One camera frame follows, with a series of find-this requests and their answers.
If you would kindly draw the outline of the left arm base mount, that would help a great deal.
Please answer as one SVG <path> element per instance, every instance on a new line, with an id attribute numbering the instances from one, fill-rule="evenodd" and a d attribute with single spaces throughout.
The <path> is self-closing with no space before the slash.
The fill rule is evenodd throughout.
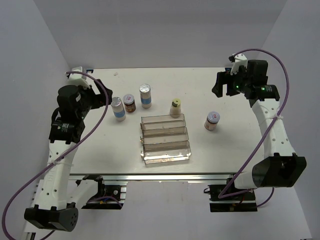
<path id="1" fill-rule="evenodd" d="M 93 210 L 120 210 L 126 199 L 127 187 L 119 184 L 106 184 L 101 175 L 85 175 L 77 179 L 75 184 L 79 186 L 84 180 L 93 180 L 98 183 L 97 193 L 93 195 L 82 209 Z"/>

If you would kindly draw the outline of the beige bottle yellow cap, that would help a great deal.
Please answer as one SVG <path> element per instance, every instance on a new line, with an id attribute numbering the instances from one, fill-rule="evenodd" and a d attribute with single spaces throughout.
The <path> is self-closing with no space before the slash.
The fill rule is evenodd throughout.
<path id="1" fill-rule="evenodd" d="M 171 101 L 169 114 L 172 118 L 178 118 L 181 115 L 181 100 L 179 98 L 174 98 Z"/>

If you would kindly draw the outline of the blue label bottle silver lid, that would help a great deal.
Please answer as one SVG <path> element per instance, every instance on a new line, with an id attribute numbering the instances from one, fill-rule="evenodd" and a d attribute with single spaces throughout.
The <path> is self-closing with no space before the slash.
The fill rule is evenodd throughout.
<path id="1" fill-rule="evenodd" d="M 122 122 L 126 119 L 125 109 L 120 97 L 112 98 L 111 107 L 113 114 L 118 122 Z"/>

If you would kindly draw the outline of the light sauce jar white lid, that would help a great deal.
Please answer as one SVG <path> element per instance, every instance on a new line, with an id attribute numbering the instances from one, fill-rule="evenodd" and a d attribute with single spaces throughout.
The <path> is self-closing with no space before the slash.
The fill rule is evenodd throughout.
<path id="1" fill-rule="evenodd" d="M 204 123 L 204 127 L 208 131 L 214 131 L 220 121 L 220 114 L 216 111 L 211 111 L 208 113 L 206 117 L 206 121 Z"/>

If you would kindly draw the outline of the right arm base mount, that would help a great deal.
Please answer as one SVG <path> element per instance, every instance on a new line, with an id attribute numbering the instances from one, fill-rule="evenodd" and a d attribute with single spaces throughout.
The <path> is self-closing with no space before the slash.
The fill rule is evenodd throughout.
<path id="1" fill-rule="evenodd" d="M 254 192 L 245 192 L 224 198 L 218 198 L 225 186 L 230 182 L 231 177 L 225 184 L 210 184 L 203 190 L 209 195 L 209 207 L 211 213 L 239 213 L 257 212 L 256 196 Z"/>

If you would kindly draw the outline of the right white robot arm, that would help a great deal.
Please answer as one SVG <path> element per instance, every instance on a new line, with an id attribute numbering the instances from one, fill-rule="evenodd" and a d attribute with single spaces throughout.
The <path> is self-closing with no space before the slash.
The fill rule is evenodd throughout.
<path id="1" fill-rule="evenodd" d="M 305 157 L 292 147 L 280 114 L 280 95 L 273 84 L 268 84 L 268 62 L 248 60 L 244 56 L 231 57 L 230 71 L 217 73 L 212 92 L 222 97 L 244 94 L 258 121 L 263 138 L 263 160 L 250 171 L 234 176 L 225 187 L 226 195 L 236 200 L 244 190 L 257 188 L 291 188 L 307 166 Z"/>

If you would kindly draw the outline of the dark sauce jar white lid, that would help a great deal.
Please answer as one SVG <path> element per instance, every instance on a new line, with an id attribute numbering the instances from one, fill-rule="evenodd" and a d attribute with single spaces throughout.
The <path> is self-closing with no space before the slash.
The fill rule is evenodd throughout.
<path id="1" fill-rule="evenodd" d="M 132 94 L 123 96 L 123 104 L 128 113 L 133 113 L 136 110 L 135 98 Z"/>

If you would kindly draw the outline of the tall blue label bottle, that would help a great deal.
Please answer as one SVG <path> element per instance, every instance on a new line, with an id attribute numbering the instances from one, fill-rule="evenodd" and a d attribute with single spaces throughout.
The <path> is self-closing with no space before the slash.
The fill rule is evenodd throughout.
<path id="1" fill-rule="evenodd" d="M 151 86 L 149 84 L 142 84 L 139 86 L 141 106 L 144 109 L 149 109 L 152 106 Z"/>

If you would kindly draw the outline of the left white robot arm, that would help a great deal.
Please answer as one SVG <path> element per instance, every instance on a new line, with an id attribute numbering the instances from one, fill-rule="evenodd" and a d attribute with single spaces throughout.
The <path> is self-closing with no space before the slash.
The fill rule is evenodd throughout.
<path id="1" fill-rule="evenodd" d="M 73 159 L 84 142 L 85 117 L 91 110 L 107 108 L 112 101 L 112 90 L 100 79 L 94 83 L 99 94 L 86 83 L 68 84 L 58 90 L 58 108 L 51 116 L 48 169 L 34 206 L 24 212 L 24 219 L 39 229 L 71 232 L 86 201 L 105 196 L 106 187 L 100 176 L 77 181 L 72 195 L 67 195 Z"/>

